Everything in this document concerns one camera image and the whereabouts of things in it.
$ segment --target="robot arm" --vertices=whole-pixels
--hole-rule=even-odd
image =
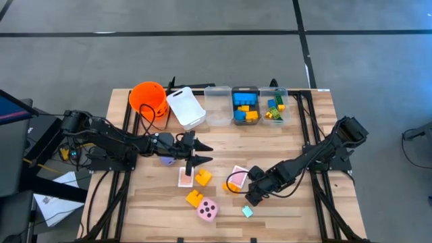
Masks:
[[[246,199],[253,206],[257,206],[264,195],[280,192],[292,185],[296,177],[307,167],[313,166],[315,161],[329,163],[332,159],[340,159],[335,157],[338,149],[356,148],[365,142],[367,134],[355,118],[342,118],[336,122],[331,134],[326,136],[323,142],[312,146],[296,159],[281,161],[266,172],[254,166],[248,174],[252,182],[249,184]]]
[[[186,175],[190,176],[192,168],[213,158],[193,155],[193,151],[212,151],[195,137],[195,131],[185,132],[181,140],[171,133],[162,132],[150,135],[135,136],[116,128],[102,117],[93,117],[86,111],[66,111],[61,125],[65,136],[83,138],[104,149],[110,158],[125,161],[131,153],[148,157],[172,157],[186,160]]]

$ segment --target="pink cube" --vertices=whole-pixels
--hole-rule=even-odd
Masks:
[[[207,222],[212,222],[216,218],[216,214],[219,211],[219,206],[216,202],[208,198],[203,198],[198,208],[196,209],[196,213],[201,219],[204,219]]]

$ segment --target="card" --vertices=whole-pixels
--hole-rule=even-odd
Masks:
[[[178,172],[178,187],[193,187],[194,185],[194,168],[190,176],[186,175],[186,167],[181,167]]]
[[[232,169],[231,173],[234,173],[237,171],[248,171],[248,170],[244,169],[240,166],[235,165],[234,168]],[[229,182],[233,183],[234,185],[236,185],[237,187],[239,187],[241,189],[241,188],[243,188],[244,180],[246,179],[247,176],[248,176],[247,173],[237,173],[229,179]]]

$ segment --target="concrete floor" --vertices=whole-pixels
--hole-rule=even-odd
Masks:
[[[431,29],[432,2],[301,0],[306,30]],[[13,0],[1,32],[297,29],[291,1]],[[430,242],[432,171],[403,157],[400,134],[432,121],[432,35],[307,36],[318,88],[330,88],[339,117],[354,115],[370,132],[352,158],[369,239]],[[31,97],[51,113],[104,115],[112,88],[167,84],[308,88],[302,49],[292,36],[0,38],[1,88]],[[432,166],[422,138],[406,145]],[[49,162],[49,165],[73,170]],[[79,178],[85,176],[79,172]],[[80,182],[85,187],[87,182]],[[39,242],[73,240],[82,212]]]

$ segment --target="computer screen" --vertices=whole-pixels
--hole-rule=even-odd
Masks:
[[[0,125],[30,119],[37,115],[36,110],[0,90]]]

